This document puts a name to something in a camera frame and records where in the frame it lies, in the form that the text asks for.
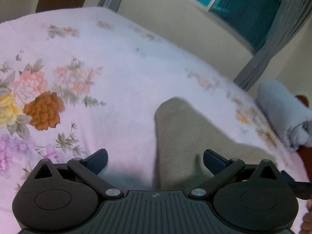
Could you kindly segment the person's hand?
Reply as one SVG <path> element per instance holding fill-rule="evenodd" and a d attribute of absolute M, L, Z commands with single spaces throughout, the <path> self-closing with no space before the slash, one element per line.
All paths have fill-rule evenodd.
<path fill-rule="evenodd" d="M 308 200 L 307 210 L 302 219 L 300 234 L 312 234 L 312 200 Z"/>

